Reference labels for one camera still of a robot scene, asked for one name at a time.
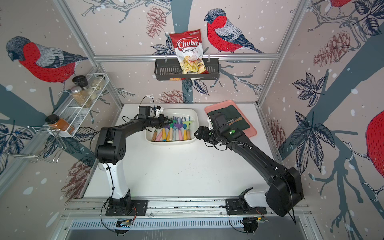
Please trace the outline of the green rake wooden handle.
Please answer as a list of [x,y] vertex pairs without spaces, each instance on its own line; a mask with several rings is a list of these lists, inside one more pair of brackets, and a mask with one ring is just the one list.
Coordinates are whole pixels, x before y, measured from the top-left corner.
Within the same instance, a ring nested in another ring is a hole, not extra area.
[[155,141],[156,141],[156,139],[157,139],[157,135],[158,135],[158,132],[155,131],[154,134],[153,134],[153,136],[152,136],[152,138],[151,138],[151,141],[152,141],[152,142],[155,142]]

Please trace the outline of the purple rake pink handle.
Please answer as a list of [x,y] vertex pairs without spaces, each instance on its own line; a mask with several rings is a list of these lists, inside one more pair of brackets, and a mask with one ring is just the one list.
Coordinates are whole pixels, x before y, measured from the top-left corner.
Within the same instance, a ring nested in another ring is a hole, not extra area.
[[157,131],[157,137],[155,139],[156,142],[162,142],[163,141],[163,129],[160,129]]
[[175,127],[176,127],[176,141],[183,141],[184,140],[184,124],[183,120],[180,117],[174,117],[174,120],[176,121]]

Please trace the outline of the teal rake yellow handle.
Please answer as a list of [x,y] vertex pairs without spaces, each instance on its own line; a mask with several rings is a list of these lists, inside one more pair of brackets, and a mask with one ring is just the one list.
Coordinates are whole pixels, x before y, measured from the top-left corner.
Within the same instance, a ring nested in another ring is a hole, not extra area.
[[167,128],[163,128],[162,129],[162,139],[163,139],[163,142],[167,141],[167,132],[168,132]]

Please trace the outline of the blue claw rake yellow handle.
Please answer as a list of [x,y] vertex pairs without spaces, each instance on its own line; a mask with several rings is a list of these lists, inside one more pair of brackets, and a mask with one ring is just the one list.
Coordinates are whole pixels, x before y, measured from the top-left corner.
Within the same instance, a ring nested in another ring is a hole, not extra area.
[[182,133],[183,133],[183,141],[186,141],[188,139],[188,137],[187,137],[187,124],[185,124],[184,122],[183,122],[183,131],[182,131]]

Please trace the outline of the light blue rake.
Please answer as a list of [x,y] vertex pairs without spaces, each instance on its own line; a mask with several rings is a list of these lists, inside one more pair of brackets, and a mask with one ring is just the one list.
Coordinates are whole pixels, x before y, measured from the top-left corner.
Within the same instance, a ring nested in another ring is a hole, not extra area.
[[178,137],[178,129],[174,128],[173,129],[173,139],[172,139],[172,141],[176,141],[177,137]]

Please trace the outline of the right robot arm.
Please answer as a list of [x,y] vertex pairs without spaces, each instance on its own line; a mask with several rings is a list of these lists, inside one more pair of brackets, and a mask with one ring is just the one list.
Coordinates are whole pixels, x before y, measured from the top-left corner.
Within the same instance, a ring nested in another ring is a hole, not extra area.
[[293,167],[288,169],[270,158],[243,131],[210,130],[200,126],[194,136],[214,146],[226,146],[256,169],[269,186],[266,202],[278,216],[284,217],[304,198],[299,171]]

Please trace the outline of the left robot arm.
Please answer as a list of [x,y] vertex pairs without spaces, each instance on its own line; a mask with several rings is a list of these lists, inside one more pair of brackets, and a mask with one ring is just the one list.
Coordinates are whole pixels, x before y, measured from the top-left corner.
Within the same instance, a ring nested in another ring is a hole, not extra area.
[[159,115],[159,117],[132,119],[119,126],[101,129],[95,147],[95,156],[107,173],[112,200],[123,200],[130,195],[124,168],[120,162],[127,153],[126,138],[147,128],[161,129],[171,123],[172,120]]

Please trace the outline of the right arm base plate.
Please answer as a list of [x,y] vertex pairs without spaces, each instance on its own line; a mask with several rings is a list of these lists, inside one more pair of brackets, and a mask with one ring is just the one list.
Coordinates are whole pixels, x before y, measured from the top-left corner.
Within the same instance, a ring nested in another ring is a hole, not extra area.
[[226,199],[228,215],[265,215],[268,204],[263,192],[254,188],[244,190],[237,198]]

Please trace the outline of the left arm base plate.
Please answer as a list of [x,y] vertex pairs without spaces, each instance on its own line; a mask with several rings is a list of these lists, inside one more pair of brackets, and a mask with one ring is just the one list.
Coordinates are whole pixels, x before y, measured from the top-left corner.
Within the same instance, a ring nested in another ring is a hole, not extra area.
[[107,217],[145,216],[148,200],[132,200],[128,191],[124,198],[109,198],[106,206]]

